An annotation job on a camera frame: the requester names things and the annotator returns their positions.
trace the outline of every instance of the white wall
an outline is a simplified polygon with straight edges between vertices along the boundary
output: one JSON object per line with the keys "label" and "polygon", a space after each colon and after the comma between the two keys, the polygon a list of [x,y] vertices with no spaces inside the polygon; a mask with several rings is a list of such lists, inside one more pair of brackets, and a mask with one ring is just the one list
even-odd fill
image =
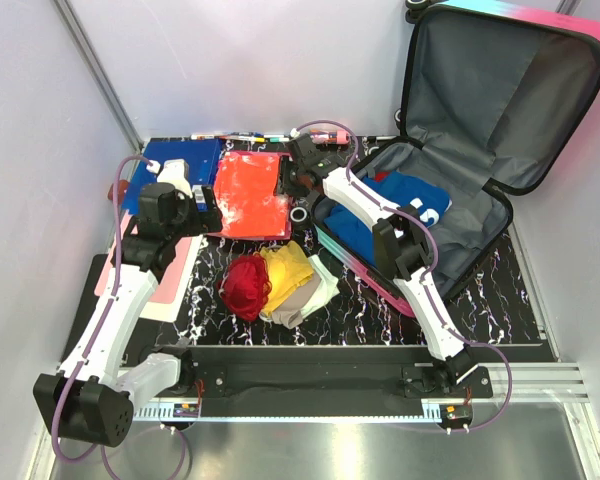
{"label": "white wall", "polygon": [[412,28],[404,0],[72,3],[144,138],[318,118],[395,132]]}
{"label": "white wall", "polygon": [[52,2],[0,1],[0,479],[24,478],[32,387],[60,358],[129,152]]}
{"label": "white wall", "polygon": [[[575,15],[600,21],[600,0]],[[600,95],[545,182],[514,208],[561,355],[580,364],[600,424]]]}

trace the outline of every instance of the suitcase lid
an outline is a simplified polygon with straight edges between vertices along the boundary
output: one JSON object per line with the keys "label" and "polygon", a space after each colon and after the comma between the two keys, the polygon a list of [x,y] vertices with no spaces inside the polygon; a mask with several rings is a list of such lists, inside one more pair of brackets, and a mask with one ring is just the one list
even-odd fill
{"label": "suitcase lid", "polygon": [[400,133],[463,185],[522,195],[542,182],[599,89],[600,23],[450,0],[414,27]]}

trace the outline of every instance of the yellow cloth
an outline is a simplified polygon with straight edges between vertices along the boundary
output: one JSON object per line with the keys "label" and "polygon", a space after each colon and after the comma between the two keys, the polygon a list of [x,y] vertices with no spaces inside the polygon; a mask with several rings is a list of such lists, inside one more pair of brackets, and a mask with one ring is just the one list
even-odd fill
{"label": "yellow cloth", "polygon": [[270,316],[296,288],[309,281],[313,268],[300,245],[293,240],[277,250],[263,248],[260,255],[267,262],[267,274],[271,282],[271,293],[262,311]]}

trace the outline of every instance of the pink notebook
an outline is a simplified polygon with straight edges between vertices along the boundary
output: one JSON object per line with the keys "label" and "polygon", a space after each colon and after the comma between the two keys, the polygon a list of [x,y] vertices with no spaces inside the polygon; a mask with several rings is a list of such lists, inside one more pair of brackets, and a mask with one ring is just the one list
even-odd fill
{"label": "pink notebook", "polygon": [[[125,212],[120,222],[122,231],[127,228],[131,215]],[[176,258],[167,268],[158,289],[149,299],[147,305],[140,315],[142,318],[148,318],[150,320],[158,320],[161,322],[175,322],[176,316],[180,309],[180,304],[184,298],[189,276],[193,271],[196,256],[198,254],[198,248],[200,246],[201,237],[188,237],[183,238],[176,245]],[[111,270],[111,257],[113,255],[113,247],[115,247],[115,240],[112,247],[109,249],[109,256],[107,261],[100,273],[98,284],[95,288],[96,296],[102,295],[106,286],[107,279],[109,278],[109,271]]]}

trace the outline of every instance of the roll of tape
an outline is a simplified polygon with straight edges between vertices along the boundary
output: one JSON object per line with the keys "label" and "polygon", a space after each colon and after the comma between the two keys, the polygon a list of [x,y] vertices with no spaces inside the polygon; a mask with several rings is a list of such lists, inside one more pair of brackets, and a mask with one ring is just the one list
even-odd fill
{"label": "roll of tape", "polygon": [[309,212],[304,207],[293,207],[289,213],[289,218],[294,230],[306,230],[311,226]]}

